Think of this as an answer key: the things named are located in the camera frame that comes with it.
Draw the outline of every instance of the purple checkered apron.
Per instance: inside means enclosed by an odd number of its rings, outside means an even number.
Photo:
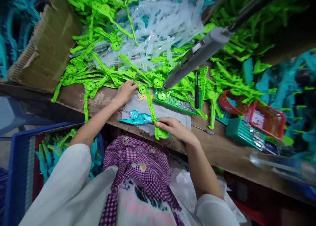
[[[167,202],[170,205],[177,225],[184,225],[176,211],[181,207],[169,188],[170,167],[164,152],[155,143],[139,140],[138,136],[118,136],[105,150],[103,169],[117,166],[118,172],[112,183],[100,219],[100,226],[115,225],[120,186],[129,179],[141,183],[152,199]]]

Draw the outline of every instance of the green crate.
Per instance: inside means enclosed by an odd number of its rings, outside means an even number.
[[[158,99],[158,93],[161,91],[161,89],[156,89],[155,96],[153,98],[153,101],[156,103],[159,103],[161,105],[167,106],[169,108],[175,109],[177,111],[184,112],[189,115],[198,116],[199,114],[195,110],[194,107],[191,106],[189,102],[185,102],[182,100],[177,99],[174,96],[169,95],[168,100],[166,102],[161,101]],[[199,89],[199,96],[200,96],[200,107],[203,105],[203,90]]]
[[[234,139],[239,144],[257,148],[262,150],[256,146],[253,140],[253,134],[250,132],[249,127],[245,126],[248,121],[243,118],[234,118],[229,119],[228,125],[226,127],[226,136]],[[260,137],[264,141],[266,136],[260,130],[256,129],[260,133]]]

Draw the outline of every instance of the red basket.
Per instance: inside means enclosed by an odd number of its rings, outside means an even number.
[[[236,107],[229,102],[228,97],[236,102]],[[233,95],[230,90],[226,90],[218,97],[220,106],[231,114],[246,114],[248,112],[249,107],[247,104],[242,103],[243,100],[242,96]]]
[[[255,101],[244,117],[245,120],[264,132],[266,136],[282,139],[284,135],[285,116],[270,106]]]

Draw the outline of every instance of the wooden workbench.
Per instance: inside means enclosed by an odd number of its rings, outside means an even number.
[[[117,91],[117,89],[110,89],[106,87],[99,89],[95,98],[88,100],[89,115],[95,115],[105,105],[108,105],[112,98],[116,95]],[[57,103],[83,113],[84,94],[85,90],[82,84],[63,86],[58,96]],[[208,113],[209,115],[209,104],[205,102],[202,110],[204,113]],[[150,137],[147,133],[140,131],[140,129],[136,126],[119,122],[119,118],[121,118],[121,112],[117,111],[108,120],[108,123],[130,133],[160,143],[165,147],[169,147],[173,150],[186,154],[185,146],[181,143],[181,141],[177,141],[175,137],[173,137],[173,139],[158,141],[155,138]],[[204,120],[201,116],[192,116],[191,124],[202,129],[207,129],[209,120]],[[308,204],[314,204],[301,193],[297,192],[286,180],[279,177],[277,174],[270,171],[264,171],[254,166],[249,160],[249,154],[252,151],[257,150],[250,147],[240,146],[232,140],[226,138],[225,125],[217,120],[213,130],[215,135],[208,135],[202,130],[194,127],[192,127],[192,132],[200,140],[207,159],[211,165],[222,168],[228,172],[296,198],[300,201]]]

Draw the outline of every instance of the left hand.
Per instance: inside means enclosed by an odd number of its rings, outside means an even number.
[[[112,99],[111,104],[114,104],[117,108],[127,103],[134,94],[137,94],[138,85],[134,81],[128,80],[123,83],[118,89],[118,93],[115,98]]]

